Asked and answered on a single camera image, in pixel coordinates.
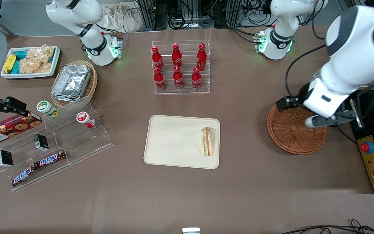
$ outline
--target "cookie box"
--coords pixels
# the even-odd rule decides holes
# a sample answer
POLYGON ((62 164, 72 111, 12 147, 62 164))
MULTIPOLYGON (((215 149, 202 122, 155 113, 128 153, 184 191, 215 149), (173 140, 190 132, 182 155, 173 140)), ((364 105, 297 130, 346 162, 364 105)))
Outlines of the cookie box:
POLYGON ((28 117, 16 114, 0 121, 0 142, 39 126, 42 123, 40 116, 31 111, 28 112, 28 117))

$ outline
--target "round wicker basket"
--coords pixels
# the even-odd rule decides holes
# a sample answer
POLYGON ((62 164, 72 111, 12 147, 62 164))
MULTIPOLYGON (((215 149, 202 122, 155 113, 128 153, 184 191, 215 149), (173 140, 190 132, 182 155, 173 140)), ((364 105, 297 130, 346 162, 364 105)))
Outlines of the round wicker basket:
MULTIPOLYGON (((86 61, 74 61, 74 62, 71 62, 69 63, 68 65, 85 65, 86 67, 90 68, 92 70, 92 73, 90 74, 90 77, 89 77, 89 81, 87 83, 87 86, 86 86, 86 89, 85 89, 85 92, 83 94, 84 97, 86 96, 89 96, 89 98, 92 98, 93 97, 93 94, 95 94, 95 89, 96 89, 96 85, 98 84, 98 75, 96 74, 96 70, 95 68, 93 67, 92 64, 90 64, 89 62, 86 62, 86 61)), ((55 81, 53 82, 53 87, 56 85, 57 81, 58 81, 58 77, 60 76, 61 72, 63 71, 63 69, 65 68, 66 66, 64 66, 57 74, 56 76, 56 79, 55 81)), ((69 104, 70 102, 66 102, 66 101, 60 101, 60 100, 57 100, 53 97, 52 95, 52 100, 53 100, 53 103, 56 104, 56 106, 58 107, 62 107, 62 106, 65 106, 67 104, 69 104)))
POLYGON ((327 138, 327 127, 309 128, 305 119, 312 116, 303 108, 278 111, 274 105, 266 124, 273 141, 283 150, 293 154, 312 154, 318 151, 327 138))

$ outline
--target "white tray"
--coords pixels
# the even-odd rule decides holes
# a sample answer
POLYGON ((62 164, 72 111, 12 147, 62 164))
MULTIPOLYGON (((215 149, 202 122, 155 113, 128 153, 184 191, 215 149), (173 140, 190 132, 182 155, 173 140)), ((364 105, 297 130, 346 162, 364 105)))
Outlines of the white tray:
POLYGON ((220 122, 217 119, 153 115, 148 126, 144 161, 147 164, 216 169, 220 122), (213 156, 201 154, 202 129, 215 129, 213 156))
MULTIPOLYGON (((58 57, 60 56, 60 48, 58 48, 57 46, 52 46, 52 47, 55 48, 55 52, 53 54, 52 67, 50 68, 49 72, 45 72, 45 73, 30 73, 30 74, 7 74, 4 71, 4 67, 3 67, 2 70, 1 70, 1 76, 4 77, 4 78, 6 78, 7 80, 24 80, 24 79, 32 79, 32 78, 37 78, 37 77, 48 77, 48 76, 52 76, 55 73, 55 71, 56 71, 58 57)), ((40 48, 40 46, 9 49, 8 54, 6 55, 6 59, 8 58, 8 56, 13 55, 17 51, 23 51, 23 50, 27 50, 28 51, 29 49, 34 49, 34 48, 40 48)))

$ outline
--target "table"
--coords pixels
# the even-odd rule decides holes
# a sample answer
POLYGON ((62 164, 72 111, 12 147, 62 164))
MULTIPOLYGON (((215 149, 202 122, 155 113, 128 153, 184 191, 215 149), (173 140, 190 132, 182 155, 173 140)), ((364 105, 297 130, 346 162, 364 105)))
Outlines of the table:
MULTIPOLYGON (((325 29, 317 30, 323 35, 325 29)), ((360 154, 337 129, 328 128, 323 148, 305 156, 286 153, 268 135, 266 116, 286 95, 285 70, 323 43, 308 26, 300 27, 295 39, 289 54, 273 61, 229 30, 130 34, 122 59, 95 67, 94 100, 114 147, 18 193, 0 176, 0 233, 169 234, 200 227, 203 234, 260 234, 346 225, 347 219, 374 228, 374 195, 360 154), (151 41, 204 38, 212 43, 210 94, 155 95, 151 41), (148 120, 155 114, 217 118, 219 167, 144 163, 148 120)), ((61 66, 88 59, 76 36, 7 36, 7 43, 8 48, 59 46, 61 66)), ((291 90, 297 92, 327 61, 325 49, 298 61, 289 75, 291 90)), ((52 82, 0 77, 0 97, 11 95, 35 111, 37 102, 50 100, 52 82)))

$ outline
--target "black small box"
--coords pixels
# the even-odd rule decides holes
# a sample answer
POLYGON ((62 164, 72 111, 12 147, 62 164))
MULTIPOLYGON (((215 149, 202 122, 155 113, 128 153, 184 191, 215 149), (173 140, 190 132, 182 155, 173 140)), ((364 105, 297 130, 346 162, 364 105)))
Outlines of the black small box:
POLYGON ((0 166, 12 167, 13 165, 11 152, 0 150, 0 166))
POLYGON ((49 150, 49 144, 47 142, 47 137, 36 134, 34 135, 34 143, 35 143, 35 148, 41 151, 47 151, 49 150))

